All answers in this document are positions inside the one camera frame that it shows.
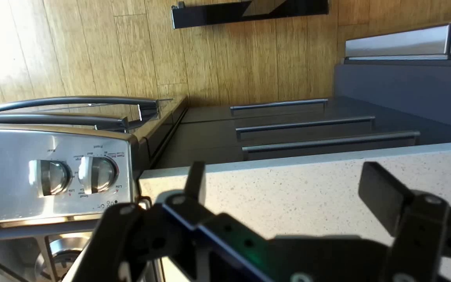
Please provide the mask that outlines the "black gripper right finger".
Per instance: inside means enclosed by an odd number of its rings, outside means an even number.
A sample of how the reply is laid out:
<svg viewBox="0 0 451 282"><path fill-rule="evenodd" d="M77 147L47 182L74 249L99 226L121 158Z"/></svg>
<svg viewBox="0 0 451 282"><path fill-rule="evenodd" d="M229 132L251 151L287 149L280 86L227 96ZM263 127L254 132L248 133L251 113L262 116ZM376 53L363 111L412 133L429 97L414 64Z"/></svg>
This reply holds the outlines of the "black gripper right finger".
<svg viewBox="0 0 451 282"><path fill-rule="evenodd" d="M378 162L365 162L359 180L359 198L395 237L399 229L404 207L415 194Z"/></svg>

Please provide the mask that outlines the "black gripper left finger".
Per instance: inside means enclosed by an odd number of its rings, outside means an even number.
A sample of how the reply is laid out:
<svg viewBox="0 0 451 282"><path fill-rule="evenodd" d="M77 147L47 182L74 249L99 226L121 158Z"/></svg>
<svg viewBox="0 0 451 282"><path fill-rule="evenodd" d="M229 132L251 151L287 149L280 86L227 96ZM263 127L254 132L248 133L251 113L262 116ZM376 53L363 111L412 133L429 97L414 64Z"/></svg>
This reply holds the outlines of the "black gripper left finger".
<svg viewBox="0 0 451 282"><path fill-rule="evenodd" d="M193 199L199 204L205 198L205 165L202 162L194 162L190 166L190 172L185 182L183 193L188 199Z"/></svg>

